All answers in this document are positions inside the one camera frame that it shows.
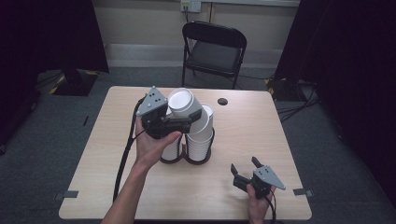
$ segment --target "black folding chair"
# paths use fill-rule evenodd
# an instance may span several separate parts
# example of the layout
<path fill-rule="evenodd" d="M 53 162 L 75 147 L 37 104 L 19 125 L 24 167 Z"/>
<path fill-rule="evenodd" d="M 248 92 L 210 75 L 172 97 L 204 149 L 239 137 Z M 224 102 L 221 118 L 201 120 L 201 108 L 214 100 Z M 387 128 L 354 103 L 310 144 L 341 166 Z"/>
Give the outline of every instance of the black folding chair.
<path fill-rule="evenodd" d="M 181 85 L 184 87 L 186 68 L 208 74 L 233 77 L 235 89 L 243 62 L 247 39 L 238 30 L 204 21 L 183 26 L 184 58 Z"/>

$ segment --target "person's right hand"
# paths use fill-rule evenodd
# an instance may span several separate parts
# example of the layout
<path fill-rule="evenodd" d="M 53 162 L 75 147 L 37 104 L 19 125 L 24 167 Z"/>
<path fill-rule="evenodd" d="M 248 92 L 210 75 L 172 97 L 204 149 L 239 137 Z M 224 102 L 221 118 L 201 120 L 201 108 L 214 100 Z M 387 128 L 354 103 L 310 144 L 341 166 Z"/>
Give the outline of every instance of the person's right hand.
<path fill-rule="evenodd" d="M 270 192 L 267 195 L 267 198 L 271 201 L 273 197 L 273 193 Z M 264 198 L 257 199 L 256 191 L 251 186 L 251 184 L 247 185 L 247 195 L 248 195 L 248 206 L 247 206 L 247 214 L 248 220 L 250 224 L 262 224 L 264 223 L 265 214 L 267 213 L 269 203 L 265 201 Z"/>

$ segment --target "hand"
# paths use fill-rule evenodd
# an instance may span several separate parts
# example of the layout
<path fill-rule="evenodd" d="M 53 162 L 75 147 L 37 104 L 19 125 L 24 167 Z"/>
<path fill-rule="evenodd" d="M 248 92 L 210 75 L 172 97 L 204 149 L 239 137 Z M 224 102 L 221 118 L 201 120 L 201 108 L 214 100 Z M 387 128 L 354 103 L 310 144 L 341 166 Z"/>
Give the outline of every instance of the hand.
<path fill-rule="evenodd" d="M 267 198 L 271 201 L 273 197 L 273 193 L 270 192 L 267 195 Z M 251 184 L 247 185 L 247 195 L 248 195 L 248 206 L 247 206 L 247 213 L 248 213 L 248 220 L 250 224 L 256 223 L 264 223 L 265 214 L 267 213 L 269 203 L 265 201 L 264 198 L 257 199 L 256 198 L 256 191 L 251 186 Z"/>
<path fill-rule="evenodd" d="M 136 117 L 134 130 L 135 134 L 139 134 L 144 130 L 140 117 Z M 180 136 L 181 132 L 173 132 L 169 133 L 165 138 L 154 139 L 147 133 L 140 134 L 136 138 L 136 160 L 134 163 L 142 165 L 146 169 L 151 168 L 160 160 L 163 150 Z"/>

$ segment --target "person's left hand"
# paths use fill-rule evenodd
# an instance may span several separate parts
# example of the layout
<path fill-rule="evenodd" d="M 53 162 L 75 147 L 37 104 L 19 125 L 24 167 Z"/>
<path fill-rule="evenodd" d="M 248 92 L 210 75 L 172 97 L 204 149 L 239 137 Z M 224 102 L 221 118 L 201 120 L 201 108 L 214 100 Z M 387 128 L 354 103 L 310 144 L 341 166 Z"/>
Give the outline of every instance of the person's left hand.
<path fill-rule="evenodd" d="M 143 131 L 142 119 L 136 117 L 136 123 L 134 126 L 135 134 L 139 134 Z M 169 133 L 165 138 L 154 139 L 147 133 L 142 133 L 136 138 L 136 160 L 135 164 L 144 166 L 144 168 L 151 168 L 157 163 L 163 150 L 175 142 L 181 136 L 181 132 Z"/>

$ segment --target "chair backrest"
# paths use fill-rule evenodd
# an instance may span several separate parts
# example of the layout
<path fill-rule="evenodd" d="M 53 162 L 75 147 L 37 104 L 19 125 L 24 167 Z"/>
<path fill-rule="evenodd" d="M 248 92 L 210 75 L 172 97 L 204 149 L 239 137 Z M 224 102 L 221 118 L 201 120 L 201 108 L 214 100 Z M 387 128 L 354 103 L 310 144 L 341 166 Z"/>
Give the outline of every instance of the chair backrest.
<path fill-rule="evenodd" d="M 188 39 L 240 49 L 245 49 L 248 43 L 240 31 L 205 21 L 186 23 L 182 32 L 186 45 Z"/>

